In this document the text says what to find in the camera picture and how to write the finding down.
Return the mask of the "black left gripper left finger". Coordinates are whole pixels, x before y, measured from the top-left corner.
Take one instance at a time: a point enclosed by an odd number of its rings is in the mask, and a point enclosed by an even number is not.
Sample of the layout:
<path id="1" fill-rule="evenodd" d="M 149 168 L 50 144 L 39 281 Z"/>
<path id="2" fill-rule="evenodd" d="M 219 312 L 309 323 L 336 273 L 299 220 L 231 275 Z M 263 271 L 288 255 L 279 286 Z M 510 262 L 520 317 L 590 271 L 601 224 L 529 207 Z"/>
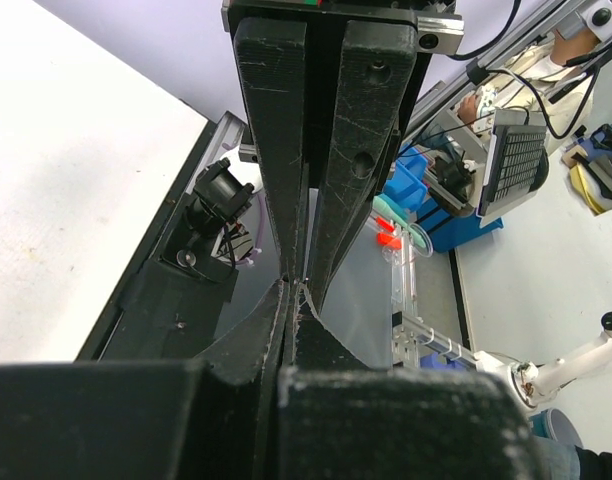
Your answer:
<path id="1" fill-rule="evenodd" d="M 275 479 L 289 307 L 274 283 L 190 360 L 0 365 L 0 479 Z"/>

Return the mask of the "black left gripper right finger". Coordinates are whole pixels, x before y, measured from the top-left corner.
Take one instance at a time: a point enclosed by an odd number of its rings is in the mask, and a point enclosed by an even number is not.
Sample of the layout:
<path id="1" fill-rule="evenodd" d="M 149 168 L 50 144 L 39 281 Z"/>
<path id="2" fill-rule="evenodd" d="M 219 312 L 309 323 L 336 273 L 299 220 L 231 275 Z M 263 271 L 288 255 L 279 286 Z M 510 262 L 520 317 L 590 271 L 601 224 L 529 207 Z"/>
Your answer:
<path id="1" fill-rule="evenodd" d="M 322 324 L 299 284 L 279 284 L 279 479 L 535 479 L 537 447 L 498 379 L 369 369 Z"/>

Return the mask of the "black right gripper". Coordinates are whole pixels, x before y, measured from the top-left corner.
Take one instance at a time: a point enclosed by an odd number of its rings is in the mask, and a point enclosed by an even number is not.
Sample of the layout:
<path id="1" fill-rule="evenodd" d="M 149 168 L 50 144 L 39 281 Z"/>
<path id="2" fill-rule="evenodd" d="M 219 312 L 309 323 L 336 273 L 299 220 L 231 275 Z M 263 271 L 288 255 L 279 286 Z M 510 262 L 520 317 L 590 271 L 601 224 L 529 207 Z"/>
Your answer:
<path id="1" fill-rule="evenodd" d="M 347 24 L 341 46 L 312 232 L 308 288 L 313 308 L 320 311 L 335 258 L 365 202 L 413 72 L 416 32 L 421 52 L 455 54 L 464 21 L 428 1 L 224 1 L 221 16 L 226 32 L 237 30 L 236 61 L 280 276 L 290 282 L 302 277 L 308 207 L 303 157 L 307 25 L 282 20 L 335 28 L 358 20 Z"/>

